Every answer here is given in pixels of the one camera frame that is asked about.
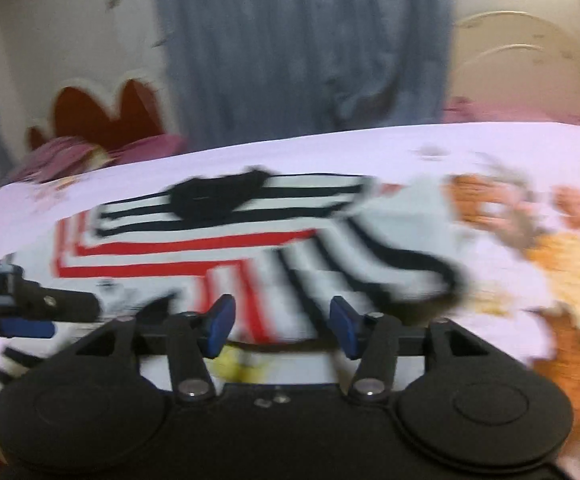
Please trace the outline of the pink pillow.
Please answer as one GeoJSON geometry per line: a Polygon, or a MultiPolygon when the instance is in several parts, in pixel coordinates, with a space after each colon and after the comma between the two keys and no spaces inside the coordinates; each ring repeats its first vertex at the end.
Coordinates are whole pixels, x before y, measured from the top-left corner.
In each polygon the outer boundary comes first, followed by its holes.
{"type": "Polygon", "coordinates": [[[55,138],[27,154],[8,174],[6,182],[50,182],[101,168],[179,155],[185,148],[185,140],[177,134],[149,136],[111,152],[74,136],[55,138]]]}

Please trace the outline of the pink floral bed sheet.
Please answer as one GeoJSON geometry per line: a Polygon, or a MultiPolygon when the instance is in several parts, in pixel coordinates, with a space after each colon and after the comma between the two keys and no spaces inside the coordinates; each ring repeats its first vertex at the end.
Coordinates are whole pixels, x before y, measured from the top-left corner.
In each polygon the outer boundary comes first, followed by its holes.
{"type": "MultiPolygon", "coordinates": [[[[580,479],[580,126],[467,122],[303,136],[136,162],[0,189],[0,260],[57,221],[194,177],[248,169],[351,174],[405,186],[437,180],[454,213],[468,296],[450,318],[570,396],[575,428],[562,464],[580,479]]],[[[231,340],[209,364],[217,382],[348,378],[338,353],[231,340]]]]}

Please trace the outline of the cream arched headboard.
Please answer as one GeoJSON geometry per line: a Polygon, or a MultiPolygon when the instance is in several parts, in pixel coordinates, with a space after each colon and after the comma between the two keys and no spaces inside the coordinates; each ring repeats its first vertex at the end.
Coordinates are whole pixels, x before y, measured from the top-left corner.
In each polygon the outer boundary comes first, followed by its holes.
{"type": "Polygon", "coordinates": [[[518,11],[476,14],[454,25],[448,98],[580,115],[580,43],[518,11]]]}

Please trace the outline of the red cream crown headboard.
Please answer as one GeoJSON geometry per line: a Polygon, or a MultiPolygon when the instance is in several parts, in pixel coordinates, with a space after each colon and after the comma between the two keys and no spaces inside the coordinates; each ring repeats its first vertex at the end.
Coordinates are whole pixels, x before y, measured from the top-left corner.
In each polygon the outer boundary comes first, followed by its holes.
{"type": "Polygon", "coordinates": [[[137,77],[122,82],[111,104],[84,84],[64,86],[52,100],[49,126],[49,134],[40,126],[26,130],[30,152],[59,138],[81,139],[112,152],[166,133],[153,84],[137,77]]]}

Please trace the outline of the blue grey curtain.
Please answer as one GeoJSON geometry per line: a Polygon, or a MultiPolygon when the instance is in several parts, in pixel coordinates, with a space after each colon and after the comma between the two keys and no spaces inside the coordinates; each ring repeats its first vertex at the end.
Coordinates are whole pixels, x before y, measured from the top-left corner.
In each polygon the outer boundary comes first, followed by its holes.
{"type": "Polygon", "coordinates": [[[452,0],[155,0],[194,151],[442,118],[452,0]]]}

